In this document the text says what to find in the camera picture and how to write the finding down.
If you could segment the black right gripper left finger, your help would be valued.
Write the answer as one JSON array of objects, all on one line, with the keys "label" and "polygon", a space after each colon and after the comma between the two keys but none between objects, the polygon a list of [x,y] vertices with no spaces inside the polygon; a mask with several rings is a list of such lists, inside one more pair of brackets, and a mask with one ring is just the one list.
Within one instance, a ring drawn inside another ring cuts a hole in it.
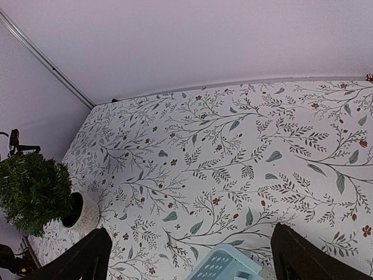
[{"label": "black right gripper left finger", "polygon": [[106,279],[112,240],[105,228],[92,230],[54,261],[24,279]]}]

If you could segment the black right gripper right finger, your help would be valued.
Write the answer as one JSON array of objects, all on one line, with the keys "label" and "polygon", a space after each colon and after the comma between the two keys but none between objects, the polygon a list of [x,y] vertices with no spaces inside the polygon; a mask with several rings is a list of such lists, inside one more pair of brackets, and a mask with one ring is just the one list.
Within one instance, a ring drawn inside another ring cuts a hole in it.
[{"label": "black right gripper right finger", "polygon": [[277,279],[372,279],[325,254],[287,225],[275,226],[270,244]]}]

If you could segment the small green christmas tree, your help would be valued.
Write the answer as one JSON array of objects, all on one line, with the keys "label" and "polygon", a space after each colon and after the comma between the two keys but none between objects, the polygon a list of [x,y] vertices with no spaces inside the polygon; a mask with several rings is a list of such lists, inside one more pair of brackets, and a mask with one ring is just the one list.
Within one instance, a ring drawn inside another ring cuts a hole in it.
[{"label": "small green christmas tree", "polygon": [[66,164],[38,153],[1,161],[1,209],[17,230],[41,237],[51,221],[74,213]]}]

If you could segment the white ribbed plant pot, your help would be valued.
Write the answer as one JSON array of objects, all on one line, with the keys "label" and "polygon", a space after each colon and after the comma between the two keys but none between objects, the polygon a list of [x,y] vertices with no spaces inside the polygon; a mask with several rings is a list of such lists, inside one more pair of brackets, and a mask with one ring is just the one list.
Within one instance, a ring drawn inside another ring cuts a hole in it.
[{"label": "white ribbed plant pot", "polygon": [[74,232],[89,233],[95,229],[100,220],[100,209],[98,204],[90,197],[73,192],[72,212],[61,220],[62,225]]}]

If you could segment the light blue perforated basket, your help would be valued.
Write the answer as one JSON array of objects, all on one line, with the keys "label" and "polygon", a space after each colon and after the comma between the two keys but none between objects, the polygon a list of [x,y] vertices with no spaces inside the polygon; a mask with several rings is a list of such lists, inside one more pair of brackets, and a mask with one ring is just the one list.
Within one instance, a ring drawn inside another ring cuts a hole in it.
[{"label": "light blue perforated basket", "polygon": [[187,280],[276,279],[274,272],[256,263],[230,244],[219,244],[187,276]]}]

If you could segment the aluminium corner post left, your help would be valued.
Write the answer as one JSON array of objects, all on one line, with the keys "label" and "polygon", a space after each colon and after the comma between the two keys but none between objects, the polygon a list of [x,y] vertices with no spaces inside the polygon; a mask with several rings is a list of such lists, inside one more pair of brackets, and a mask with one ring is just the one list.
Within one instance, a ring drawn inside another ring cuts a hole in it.
[{"label": "aluminium corner post left", "polygon": [[46,68],[68,91],[70,91],[86,107],[92,109],[96,104],[84,94],[25,34],[25,32],[1,9],[1,23],[12,35]]}]

